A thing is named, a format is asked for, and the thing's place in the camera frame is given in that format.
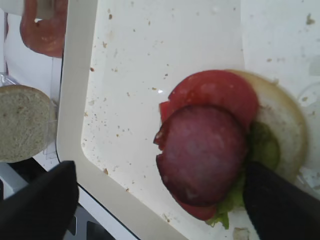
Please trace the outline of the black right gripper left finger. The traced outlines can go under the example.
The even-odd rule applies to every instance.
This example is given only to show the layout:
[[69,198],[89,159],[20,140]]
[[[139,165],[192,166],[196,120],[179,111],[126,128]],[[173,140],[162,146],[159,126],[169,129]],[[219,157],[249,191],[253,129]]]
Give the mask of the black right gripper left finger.
[[0,203],[0,238],[62,240],[78,199],[75,163],[63,161]]

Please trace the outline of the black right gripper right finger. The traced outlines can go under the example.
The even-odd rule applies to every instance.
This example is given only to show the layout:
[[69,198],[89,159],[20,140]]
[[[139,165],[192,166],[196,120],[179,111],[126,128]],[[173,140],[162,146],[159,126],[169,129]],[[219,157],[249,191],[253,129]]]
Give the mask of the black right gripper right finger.
[[258,162],[246,167],[243,201],[261,240],[320,238],[320,201]]

